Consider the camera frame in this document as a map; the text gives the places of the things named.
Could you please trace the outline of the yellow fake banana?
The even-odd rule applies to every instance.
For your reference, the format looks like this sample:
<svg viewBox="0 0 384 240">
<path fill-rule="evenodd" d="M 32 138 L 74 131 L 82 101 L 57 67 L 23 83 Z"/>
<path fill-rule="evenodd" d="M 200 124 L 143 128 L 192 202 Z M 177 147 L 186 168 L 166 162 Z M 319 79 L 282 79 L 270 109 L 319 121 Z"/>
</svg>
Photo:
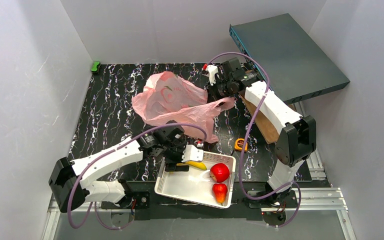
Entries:
<svg viewBox="0 0 384 240">
<path fill-rule="evenodd" d="M 186 161 L 186 162 L 177 163 L 176 165 L 177 166 L 189 165 L 191 167 L 197 168 L 197 169 L 202 170 L 202 171 L 207 170 L 207 167 L 203 162 L 197 162 L 197 161 Z"/>
</svg>

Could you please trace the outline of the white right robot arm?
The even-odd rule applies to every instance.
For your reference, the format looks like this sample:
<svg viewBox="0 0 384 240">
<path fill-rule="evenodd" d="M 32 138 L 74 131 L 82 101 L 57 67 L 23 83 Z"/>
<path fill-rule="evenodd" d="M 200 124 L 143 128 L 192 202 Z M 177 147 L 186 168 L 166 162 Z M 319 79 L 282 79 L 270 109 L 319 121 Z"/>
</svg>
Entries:
<svg viewBox="0 0 384 240">
<path fill-rule="evenodd" d="M 274 150 L 277 158 L 274 171 L 263 191 L 257 196 L 248 193 L 245 196 L 253 201 L 266 198 L 280 201 L 290 191 L 301 165 L 316 150 L 315 119 L 291 109 L 270 90 L 268 76 L 247 69 L 236 57 L 220 66 L 205 64 L 201 73 L 208 77 L 209 102 L 241 95 L 256 107 L 253 121 L 258 114 L 263 114 L 274 126 L 279 135 Z"/>
</svg>

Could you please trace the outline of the pink plastic bag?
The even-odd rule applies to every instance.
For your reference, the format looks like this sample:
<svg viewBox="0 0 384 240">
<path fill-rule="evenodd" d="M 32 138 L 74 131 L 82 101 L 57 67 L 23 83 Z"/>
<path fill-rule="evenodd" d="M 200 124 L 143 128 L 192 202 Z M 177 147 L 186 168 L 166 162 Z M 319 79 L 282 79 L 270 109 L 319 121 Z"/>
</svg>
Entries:
<svg viewBox="0 0 384 240">
<path fill-rule="evenodd" d="M 213 133 L 214 118 L 233 108 L 235 99 L 225 97 L 207 102 L 206 90 L 195 86 L 170 71 L 151 75 L 141 93 L 131 100 L 133 110 L 144 123 L 162 126 L 169 121 L 193 124 L 206 132 L 206 142 L 213 144 L 219 138 Z"/>
</svg>

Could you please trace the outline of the red fake apple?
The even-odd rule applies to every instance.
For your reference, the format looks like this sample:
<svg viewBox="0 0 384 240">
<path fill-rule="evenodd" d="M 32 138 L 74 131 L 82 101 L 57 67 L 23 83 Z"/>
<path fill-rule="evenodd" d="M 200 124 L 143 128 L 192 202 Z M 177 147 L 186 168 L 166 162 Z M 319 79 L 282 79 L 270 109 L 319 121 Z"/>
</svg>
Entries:
<svg viewBox="0 0 384 240">
<path fill-rule="evenodd" d="M 230 177 L 230 170 L 227 165 L 224 163 L 217 163 L 213 165 L 210 169 L 210 177 L 216 183 L 222 183 Z"/>
</svg>

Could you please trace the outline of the red fake pear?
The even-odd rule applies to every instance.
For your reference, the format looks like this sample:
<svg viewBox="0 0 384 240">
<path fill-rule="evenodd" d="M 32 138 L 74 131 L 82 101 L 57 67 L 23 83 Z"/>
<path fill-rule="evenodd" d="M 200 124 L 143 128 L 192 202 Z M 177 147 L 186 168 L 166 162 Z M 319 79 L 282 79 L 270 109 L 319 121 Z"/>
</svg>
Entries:
<svg viewBox="0 0 384 240">
<path fill-rule="evenodd" d="M 214 194 L 216 202 L 222 205 L 226 200 L 228 188 L 224 183 L 215 183 L 212 186 L 212 192 Z"/>
</svg>

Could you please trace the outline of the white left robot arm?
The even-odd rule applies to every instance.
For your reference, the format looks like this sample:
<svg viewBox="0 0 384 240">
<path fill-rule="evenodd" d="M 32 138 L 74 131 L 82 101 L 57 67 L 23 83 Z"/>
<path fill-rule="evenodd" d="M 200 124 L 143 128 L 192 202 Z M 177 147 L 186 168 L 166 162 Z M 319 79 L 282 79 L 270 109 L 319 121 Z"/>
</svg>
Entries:
<svg viewBox="0 0 384 240">
<path fill-rule="evenodd" d="M 59 210 L 73 211 L 84 203 L 111 202 L 121 204 L 133 197 L 133 191 L 124 180 L 99 179 L 121 167 L 137 163 L 147 157 L 170 156 L 181 161 L 185 144 L 185 126 L 174 121 L 153 127 L 135 137 L 93 155 L 56 161 L 48 184 Z"/>
</svg>

